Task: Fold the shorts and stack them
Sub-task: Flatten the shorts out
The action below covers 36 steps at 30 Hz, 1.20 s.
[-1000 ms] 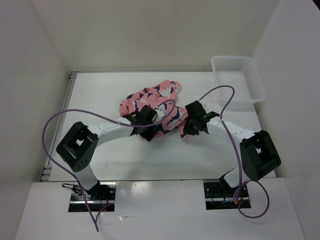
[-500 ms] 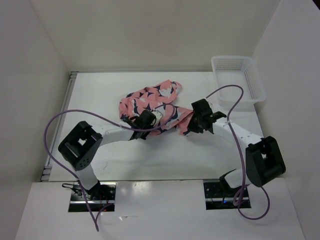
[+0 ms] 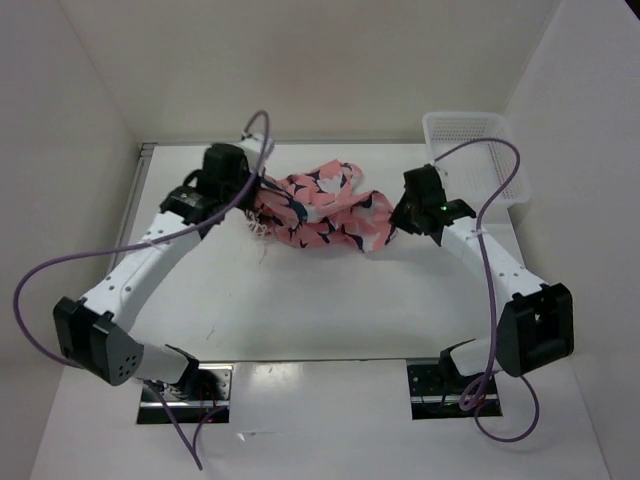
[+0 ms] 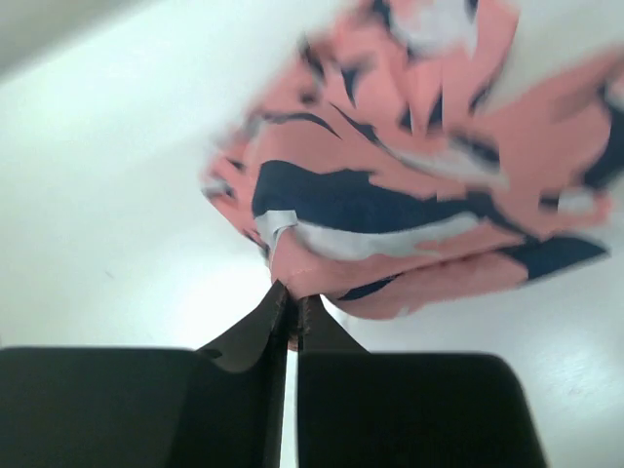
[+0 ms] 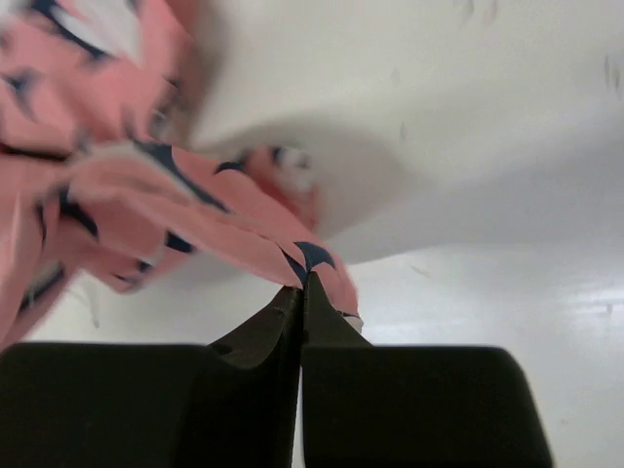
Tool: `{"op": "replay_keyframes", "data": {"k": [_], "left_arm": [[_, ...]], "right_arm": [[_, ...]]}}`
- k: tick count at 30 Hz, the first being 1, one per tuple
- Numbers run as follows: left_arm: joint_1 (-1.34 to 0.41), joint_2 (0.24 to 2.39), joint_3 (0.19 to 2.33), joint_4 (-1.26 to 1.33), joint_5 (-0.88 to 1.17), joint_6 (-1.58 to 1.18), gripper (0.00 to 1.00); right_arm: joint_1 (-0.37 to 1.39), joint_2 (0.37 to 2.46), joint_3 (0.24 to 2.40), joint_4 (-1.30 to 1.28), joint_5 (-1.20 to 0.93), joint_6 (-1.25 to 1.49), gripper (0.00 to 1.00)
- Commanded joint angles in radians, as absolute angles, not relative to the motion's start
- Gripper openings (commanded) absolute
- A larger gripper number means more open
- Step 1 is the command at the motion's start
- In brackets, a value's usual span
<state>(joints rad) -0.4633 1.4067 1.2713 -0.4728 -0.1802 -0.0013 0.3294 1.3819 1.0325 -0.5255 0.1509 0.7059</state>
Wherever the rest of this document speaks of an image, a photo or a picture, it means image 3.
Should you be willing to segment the pink shark print shorts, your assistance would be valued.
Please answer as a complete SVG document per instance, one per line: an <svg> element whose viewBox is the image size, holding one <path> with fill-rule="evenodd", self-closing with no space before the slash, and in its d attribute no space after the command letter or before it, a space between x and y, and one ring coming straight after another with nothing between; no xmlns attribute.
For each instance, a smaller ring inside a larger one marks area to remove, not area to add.
<svg viewBox="0 0 640 480"><path fill-rule="evenodd" d="M359 166L339 160L282 179L265 176L246 217L254 233L294 248L344 244L376 252L397 233L393 206L378 190L362 191L363 179Z"/></svg>

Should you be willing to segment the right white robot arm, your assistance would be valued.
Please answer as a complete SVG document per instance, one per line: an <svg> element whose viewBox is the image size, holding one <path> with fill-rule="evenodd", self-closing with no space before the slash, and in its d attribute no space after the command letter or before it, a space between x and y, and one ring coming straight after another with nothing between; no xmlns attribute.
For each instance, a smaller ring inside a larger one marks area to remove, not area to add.
<svg viewBox="0 0 640 480"><path fill-rule="evenodd" d="M440 385L460 393L474 376L493 368L520 377L574 351L573 298L561 283L550 285L528 271L484 228L460 199L446 198L432 165L404 173L404 193L391 223L409 234L428 235L480 280L490 280L496 331L443 350Z"/></svg>

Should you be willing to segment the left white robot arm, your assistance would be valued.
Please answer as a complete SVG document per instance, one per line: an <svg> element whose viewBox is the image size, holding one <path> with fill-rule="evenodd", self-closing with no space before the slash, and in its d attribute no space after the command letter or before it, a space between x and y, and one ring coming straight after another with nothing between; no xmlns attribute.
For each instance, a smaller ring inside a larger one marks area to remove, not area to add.
<svg viewBox="0 0 640 480"><path fill-rule="evenodd" d="M66 360L112 386L137 378L163 382L180 400L196 394L197 359L176 347L139 342L130 331L157 287L210 229L232 208L251 206L272 149L258 135L206 149L201 167L162 201L140 243L80 299L64 297L55 305Z"/></svg>

